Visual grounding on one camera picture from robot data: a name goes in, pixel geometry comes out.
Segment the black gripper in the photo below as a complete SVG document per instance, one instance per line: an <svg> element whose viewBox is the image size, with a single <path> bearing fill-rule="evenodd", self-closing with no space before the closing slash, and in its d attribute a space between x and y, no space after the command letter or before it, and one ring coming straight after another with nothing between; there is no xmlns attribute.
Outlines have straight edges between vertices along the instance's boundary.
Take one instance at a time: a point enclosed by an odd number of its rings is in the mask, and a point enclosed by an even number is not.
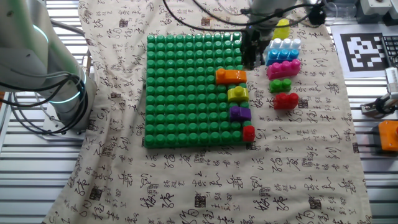
<svg viewBox="0 0 398 224"><path fill-rule="evenodd" d="M244 68L252 70L253 64L254 67L260 67L262 65L262 53L259 46L261 31L253 27L246 27L243 29L242 35L241 53Z"/></svg>

